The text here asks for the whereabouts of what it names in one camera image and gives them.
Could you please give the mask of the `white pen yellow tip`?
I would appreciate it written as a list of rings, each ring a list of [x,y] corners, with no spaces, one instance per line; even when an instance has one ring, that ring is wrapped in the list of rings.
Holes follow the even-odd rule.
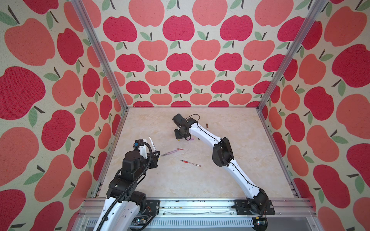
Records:
[[[154,144],[154,142],[153,142],[152,138],[151,138],[151,137],[149,137],[149,140],[150,140],[150,142],[151,142],[151,144],[152,144],[152,147],[153,147],[154,152],[156,152],[156,151],[157,151],[157,149],[156,149],[156,147],[155,147],[155,144]]]

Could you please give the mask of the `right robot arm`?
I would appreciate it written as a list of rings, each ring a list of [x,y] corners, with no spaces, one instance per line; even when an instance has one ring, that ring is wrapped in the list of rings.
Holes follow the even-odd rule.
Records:
[[[241,169],[234,157],[229,139],[212,134],[191,116],[184,118],[181,114],[177,114],[172,118],[172,121],[177,126],[174,131],[177,139],[196,137],[213,149],[212,161],[218,167],[224,168],[241,187],[246,195],[250,212],[255,215],[264,214],[269,201],[267,193],[255,185]]]

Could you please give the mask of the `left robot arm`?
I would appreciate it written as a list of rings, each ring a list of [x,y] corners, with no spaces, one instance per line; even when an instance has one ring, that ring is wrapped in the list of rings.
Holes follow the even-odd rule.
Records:
[[[146,194],[136,188],[140,178],[144,178],[150,168],[158,166],[159,156],[159,151],[148,153],[147,158],[138,150],[126,153],[122,168],[108,186],[95,231],[142,231],[157,216],[159,200],[147,202]]]

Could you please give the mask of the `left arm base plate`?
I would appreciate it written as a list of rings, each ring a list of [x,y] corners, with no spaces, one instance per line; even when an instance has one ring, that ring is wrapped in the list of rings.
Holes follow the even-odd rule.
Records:
[[[142,200],[136,203],[139,206],[138,216],[154,216],[159,214],[160,200]]]

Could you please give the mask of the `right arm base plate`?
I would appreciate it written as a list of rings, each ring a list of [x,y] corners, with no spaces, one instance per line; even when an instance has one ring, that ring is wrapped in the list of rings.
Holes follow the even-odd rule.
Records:
[[[276,214],[271,200],[267,200],[264,208],[258,208],[257,205],[252,205],[248,200],[235,200],[231,208],[236,210],[237,215],[262,216]]]

